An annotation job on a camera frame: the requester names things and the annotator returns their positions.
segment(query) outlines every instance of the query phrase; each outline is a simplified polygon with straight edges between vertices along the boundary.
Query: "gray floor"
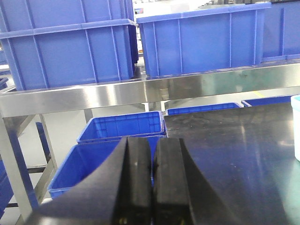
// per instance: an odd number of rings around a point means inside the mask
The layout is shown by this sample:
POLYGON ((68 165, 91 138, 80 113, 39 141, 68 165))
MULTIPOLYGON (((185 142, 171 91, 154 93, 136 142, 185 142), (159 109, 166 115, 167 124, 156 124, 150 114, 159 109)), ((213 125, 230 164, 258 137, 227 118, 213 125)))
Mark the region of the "gray floor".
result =
MULTIPOLYGON (((166 108, 172 107, 186 107, 193 105, 209 105, 225 102, 240 102, 244 99, 261 98, 268 96, 280 96, 287 94, 300 93, 300 87, 286 88, 265 91, 252 91, 246 93, 229 94, 222 96, 199 97, 193 99, 185 99, 180 101, 169 101, 165 103, 166 108)), ((147 105, 125 105, 115 106, 101 109, 93 109, 95 117, 118 115, 126 113, 144 112, 147 105)), ((76 138, 84 128, 86 122, 83 111, 60 112, 45 114, 45 121, 47 124, 49 136, 52 141, 52 146, 56 161, 58 165, 61 164, 70 148, 76 144, 76 138)), ((35 120, 33 120, 24 130, 19 138, 21 147, 23 149, 24 158, 27 166, 44 164, 45 157, 42 152, 41 143, 39 141, 38 132, 35 127, 35 120)), ((40 174, 31 174, 33 184, 35 185, 39 179, 40 174)), ((0 219, 0 225, 14 225, 20 215, 18 208, 7 208, 5 214, 0 219)))

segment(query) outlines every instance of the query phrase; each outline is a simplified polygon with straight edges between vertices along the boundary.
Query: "black table surface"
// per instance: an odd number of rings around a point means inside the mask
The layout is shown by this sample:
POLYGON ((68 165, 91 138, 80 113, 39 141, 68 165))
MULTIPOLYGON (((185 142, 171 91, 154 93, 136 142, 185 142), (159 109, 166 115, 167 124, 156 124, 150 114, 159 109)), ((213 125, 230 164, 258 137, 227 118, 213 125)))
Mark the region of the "black table surface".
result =
POLYGON ((207 181, 247 225, 300 225, 290 103, 165 117, 207 181))

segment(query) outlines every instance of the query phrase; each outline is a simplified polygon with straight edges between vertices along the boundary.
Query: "metal frame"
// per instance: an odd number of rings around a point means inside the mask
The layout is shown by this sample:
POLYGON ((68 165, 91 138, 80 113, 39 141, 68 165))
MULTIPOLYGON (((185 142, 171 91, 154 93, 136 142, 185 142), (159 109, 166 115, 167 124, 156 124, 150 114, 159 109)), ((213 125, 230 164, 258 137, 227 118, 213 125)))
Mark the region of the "metal frame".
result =
POLYGON ((85 110, 88 121, 92 117, 92 108, 295 87, 300 86, 299 77, 300 64, 297 63, 48 90, 3 90, 0 95, 0 153, 23 219, 41 203, 48 182, 57 169, 42 114, 85 110), (51 159, 33 189, 18 136, 37 114, 43 123, 51 159))

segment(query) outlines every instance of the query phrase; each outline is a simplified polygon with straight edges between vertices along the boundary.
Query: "blue storage bin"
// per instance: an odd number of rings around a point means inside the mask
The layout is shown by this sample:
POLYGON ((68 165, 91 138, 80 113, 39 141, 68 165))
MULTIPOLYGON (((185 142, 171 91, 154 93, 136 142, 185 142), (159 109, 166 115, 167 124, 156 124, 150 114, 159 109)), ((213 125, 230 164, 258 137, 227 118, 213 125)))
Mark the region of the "blue storage bin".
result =
POLYGON ((3 161, 0 160, 0 218, 13 195, 3 161))
POLYGON ((8 81, 7 77, 0 78, 0 90, 8 87, 8 85, 6 84, 7 81, 8 81))
POLYGON ((128 80, 128 19, 0 33, 17 90, 128 80))
POLYGON ((262 61, 300 58, 300 2, 272 4, 265 10, 262 61))
POLYGON ((0 13, 2 32, 134 20, 132 0, 1 0, 0 13))
POLYGON ((123 136, 164 135, 164 121, 159 111, 92 118, 79 135, 78 143, 120 140, 123 136))
MULTIPOLYGON (((162 137, 165 136, 148 137, 152 159, 154 157, 156 144, 159 138, 162 137)), ((49 184, 48 191, 51 198, 57 198, 90 175, 106 160, 118 143, 119 141, 75 145, 49 184)))
POLYGON ((233 109, 233 108, 241 108, 241 107, 242 106, 239 105, 238 103, 230 102, 230 103, 222 103, 216 105, 200 105, 200 106, 192 106, 192 107, 184 107, 184 108, 173 108, 173 109, 168 109, 166 112, 168 115, 177 115, 183 113, 197 113, 197 112, 233 109))
POLYGON ((256 98, 256 99, 248 99, 248 100, 243 100, 242 104, 245 107, 250 107, 250 106, 258 106, 258 105, 287 103, 287 102, 291 102, 292 96, 293 95, 285 95, 285 96, 276 96, 276 97, 263 97, 263 98, 256 98))
POLYGON ((8 61, 6 60, 4 51, 0 51, 0 65, 5 65, 7 63, 8 61))
POLYGON ((180 75, 261 63, 270 3, 138 18, 146 73, 180 75))

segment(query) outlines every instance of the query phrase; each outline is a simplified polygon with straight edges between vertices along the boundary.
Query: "white container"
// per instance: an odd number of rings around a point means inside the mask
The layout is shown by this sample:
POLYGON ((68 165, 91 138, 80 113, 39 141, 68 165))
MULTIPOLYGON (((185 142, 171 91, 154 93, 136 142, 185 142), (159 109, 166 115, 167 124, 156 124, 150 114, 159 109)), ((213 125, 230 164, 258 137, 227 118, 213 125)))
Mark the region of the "white container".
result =
POLYGON ((295 157, 300 161, 300 95, 291 98, 294 116, 295 157))

